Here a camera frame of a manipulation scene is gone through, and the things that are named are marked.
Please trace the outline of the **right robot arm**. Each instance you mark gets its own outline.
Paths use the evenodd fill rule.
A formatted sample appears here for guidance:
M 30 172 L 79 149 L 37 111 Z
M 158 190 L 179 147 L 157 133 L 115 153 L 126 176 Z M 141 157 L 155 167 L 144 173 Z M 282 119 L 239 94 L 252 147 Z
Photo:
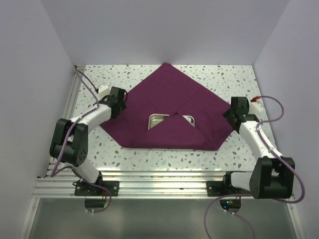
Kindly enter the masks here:
M 255 199 L 288 199 L 293 192 L 295 162 L 272 145 L 262 130 L 264 122 L 250 112 L 251 103 L 257 99 L 232 97 L 230 109 L 223 114 L 248 144 L 256 164 L 252 172 L 226 172 L 222 190 L 230 196 L 241 189 L 249 191 Z

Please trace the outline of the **purple cloth mat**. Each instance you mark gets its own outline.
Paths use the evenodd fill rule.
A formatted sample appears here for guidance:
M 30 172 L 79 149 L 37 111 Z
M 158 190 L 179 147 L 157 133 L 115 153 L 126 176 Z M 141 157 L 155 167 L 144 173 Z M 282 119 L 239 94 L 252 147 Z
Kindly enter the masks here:
M 230 105 L 163 63 L 128 92 L 127 108 L 100 126 L 120 146 L 216 151 L 232 132 L 223 114 Z M 148 130 L 152 114 L 169 115 Z M 192 116 L 192 126 L 183 115 Z

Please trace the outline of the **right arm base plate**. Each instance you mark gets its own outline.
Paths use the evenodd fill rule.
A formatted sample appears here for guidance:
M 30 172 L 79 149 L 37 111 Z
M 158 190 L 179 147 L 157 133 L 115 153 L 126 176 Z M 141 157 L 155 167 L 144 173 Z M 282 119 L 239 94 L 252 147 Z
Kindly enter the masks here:
M 250 194 L 247 190 L 226 186 L 223 181 L 206 181 L 206 191 L 208 197 L 219 197 L 232 194 Z

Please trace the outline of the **metal tray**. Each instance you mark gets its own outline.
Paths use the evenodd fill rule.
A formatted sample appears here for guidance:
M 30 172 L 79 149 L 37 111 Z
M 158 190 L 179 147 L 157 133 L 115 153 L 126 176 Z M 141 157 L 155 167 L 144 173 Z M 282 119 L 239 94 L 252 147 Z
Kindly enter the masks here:
M 156 126 L 157 124 L 161 123 L 164 121 L 169 115 L 165 114 L 152 114 L 149 117 L 149 122 L 148 122 L 148 130 L 151 129 L 152 127 Z M 195 120 L 192 116 L 187 116 L 183 115 L 183 117 L 192 125 L 195 126 Z

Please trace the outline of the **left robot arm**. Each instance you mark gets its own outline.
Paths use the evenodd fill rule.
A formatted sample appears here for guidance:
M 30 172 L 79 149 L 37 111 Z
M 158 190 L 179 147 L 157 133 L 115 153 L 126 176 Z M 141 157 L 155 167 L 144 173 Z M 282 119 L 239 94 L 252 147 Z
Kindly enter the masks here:
M 116 118 L 126 109 L 126 90 L 111 87 L 87 112 L 71 118 L 59 119 L 56 123 L 49 154 L 57 159 L 51 173 L 58 173 L 58 164 L 70 167 L 79 178 L 86 181 L 86 190 L 96 196 L 102 193 L 104 184 L 98 180 L 101 173 L 90 163 L 88 157 L 88 135 L 100 124 Z

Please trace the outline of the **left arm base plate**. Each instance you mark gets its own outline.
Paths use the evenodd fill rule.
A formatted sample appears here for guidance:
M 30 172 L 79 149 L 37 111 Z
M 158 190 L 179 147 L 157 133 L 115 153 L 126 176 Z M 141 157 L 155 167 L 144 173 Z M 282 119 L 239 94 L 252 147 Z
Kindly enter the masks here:
M 83 181 L 73 182 L 72 185 L 75 187 L 75 196 L 102 196 L 106 195 L 103 188 L 106 188 L 109 192 L 107 192 L 108 196 L 117 196 L 120 188 L 119 181 L 102 181 L 99 183 L 99 186 L 92 186 Z

